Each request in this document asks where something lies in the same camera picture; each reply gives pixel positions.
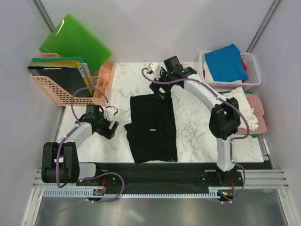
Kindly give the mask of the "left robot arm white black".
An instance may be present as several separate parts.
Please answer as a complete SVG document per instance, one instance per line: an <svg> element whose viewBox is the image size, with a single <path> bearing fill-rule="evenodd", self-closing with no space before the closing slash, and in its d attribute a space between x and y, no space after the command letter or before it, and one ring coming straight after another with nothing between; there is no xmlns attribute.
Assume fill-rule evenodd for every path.
<svg viewBox="0 0 301 226"><path fill-rule="evenodd" d="M87 105L86 112L66 135L43 146L41 179L56 183L59 188L76 183L80 175L77 149L94 133L112 139L119 122L115 120L118 109L114 106Z"/></svg>

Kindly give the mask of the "black t shirt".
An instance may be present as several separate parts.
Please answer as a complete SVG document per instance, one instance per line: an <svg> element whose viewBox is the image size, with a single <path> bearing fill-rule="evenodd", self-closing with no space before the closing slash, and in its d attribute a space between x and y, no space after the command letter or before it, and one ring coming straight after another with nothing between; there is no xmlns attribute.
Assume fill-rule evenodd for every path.
<svg viewBox="0 0 301 226"><path fill-rule="evenodd" d="M177 162L176 124L171 94L130 97L131 123L127 140L135 163Z"/></svg>

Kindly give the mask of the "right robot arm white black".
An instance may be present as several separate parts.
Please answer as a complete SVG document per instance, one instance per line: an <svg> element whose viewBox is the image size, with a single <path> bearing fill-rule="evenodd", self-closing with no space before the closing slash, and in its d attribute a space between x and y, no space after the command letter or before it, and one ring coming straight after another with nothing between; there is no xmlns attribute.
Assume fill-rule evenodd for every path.
<svg viewBox="0 0 301 226"><path fill-rule="evenodd" d="M201 80L198 72L191 67L183 67L178 57L173 56L164 61L165 67L158 63L150 63L142 70L145 74L154 75L149 79L150 89L155 97L164 99L174 85L180 86L193 94L210 111L209 129L217 141L216 182L227 185L232 180L232 170L235 167L231 156L230 140L238 131L240 115L238 101L227 99Z"/></svg>

